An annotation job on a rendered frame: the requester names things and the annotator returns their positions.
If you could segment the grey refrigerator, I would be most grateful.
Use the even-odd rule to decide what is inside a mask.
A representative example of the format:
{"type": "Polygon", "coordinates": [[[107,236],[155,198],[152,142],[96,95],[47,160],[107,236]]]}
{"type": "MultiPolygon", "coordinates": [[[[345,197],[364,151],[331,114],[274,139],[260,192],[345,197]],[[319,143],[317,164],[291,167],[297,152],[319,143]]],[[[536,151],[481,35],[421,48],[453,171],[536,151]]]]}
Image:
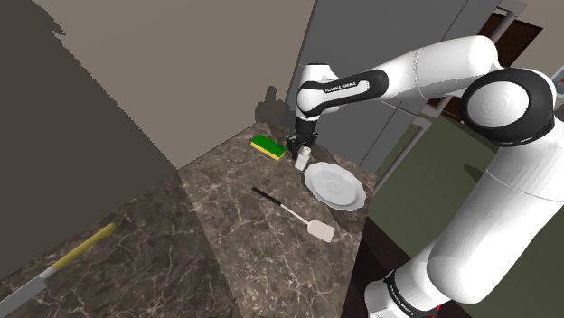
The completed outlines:
{"type": "MultiPolygon", "coordinates": [[[[432,43],[474,35],[501,0],[316,0],[287,104],[296,105],[303,68],[328,64],[338,77],[376,67],[432,43]]],[[[367,171],[377,172],[425,106],[367,100],[320,117],[316,142],[367,171]]]]}

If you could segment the dark robot stand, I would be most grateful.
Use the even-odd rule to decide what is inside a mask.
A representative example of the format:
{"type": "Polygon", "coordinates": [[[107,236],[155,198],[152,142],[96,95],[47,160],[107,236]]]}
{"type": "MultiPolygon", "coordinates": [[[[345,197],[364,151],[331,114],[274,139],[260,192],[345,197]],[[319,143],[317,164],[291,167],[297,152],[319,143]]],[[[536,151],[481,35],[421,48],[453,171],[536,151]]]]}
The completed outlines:
{"type": "Polygon", "coordinates": [[[370,218],[365,221],[341,318],[367,318],[364,290],[410,257],[370,218]]]}

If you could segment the white scalloped plate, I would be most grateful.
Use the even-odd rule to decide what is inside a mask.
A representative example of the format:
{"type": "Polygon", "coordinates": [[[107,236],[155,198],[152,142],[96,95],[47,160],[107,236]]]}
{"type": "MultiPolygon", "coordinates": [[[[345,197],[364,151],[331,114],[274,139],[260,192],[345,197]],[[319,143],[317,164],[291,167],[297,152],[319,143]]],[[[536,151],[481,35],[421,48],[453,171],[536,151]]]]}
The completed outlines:
{"type": "Polygon", "coordinates": [[[340,165],[310,164],[304,177],[307,189],[332,209],[352,212],[364,206],[367,194],[362,183],[340,165]]]}

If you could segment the dark brown door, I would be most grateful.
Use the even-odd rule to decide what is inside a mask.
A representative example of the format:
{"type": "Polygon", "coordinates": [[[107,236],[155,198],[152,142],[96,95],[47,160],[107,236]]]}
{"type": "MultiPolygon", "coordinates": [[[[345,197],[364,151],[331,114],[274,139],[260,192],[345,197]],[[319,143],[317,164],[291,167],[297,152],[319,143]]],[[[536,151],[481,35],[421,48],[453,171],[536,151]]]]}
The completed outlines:
{"type": "MultiPolygon", "coordinates": [[[[503,18],[503,15],[493,13],[478,34],[491,36],[501,24],[503,18]]],[[[495,44],[501,65],[504,67],[511,66],[542,30],[543,28],[537,25],[520,20],[513,21],[495,44]]],[[[452,98],[443,108],[441,114],[460,122],[462,118],[458,106],[459,98],[452,98]]]]}

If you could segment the green and yellow sponge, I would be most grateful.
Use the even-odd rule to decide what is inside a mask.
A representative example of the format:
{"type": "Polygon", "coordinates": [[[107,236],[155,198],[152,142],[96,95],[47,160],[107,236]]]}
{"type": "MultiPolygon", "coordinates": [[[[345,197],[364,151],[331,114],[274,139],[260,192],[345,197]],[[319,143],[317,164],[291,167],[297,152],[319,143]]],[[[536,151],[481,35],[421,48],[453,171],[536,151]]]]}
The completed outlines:
{"type": "Polygon", "coordinates": [[[279,160],[287,152],[284,146],[263,135],[254,136],[250,140],[250,145],[275,160],[279,160]]]}

